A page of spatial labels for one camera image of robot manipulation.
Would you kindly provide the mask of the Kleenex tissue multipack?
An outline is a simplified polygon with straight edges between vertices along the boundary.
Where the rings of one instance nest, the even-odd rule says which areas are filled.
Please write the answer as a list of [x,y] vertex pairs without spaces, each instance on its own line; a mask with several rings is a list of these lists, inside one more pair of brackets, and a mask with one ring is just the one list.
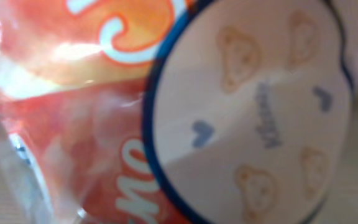
[[28,223],[316,223],[358,1],[0,1],[0,168]]

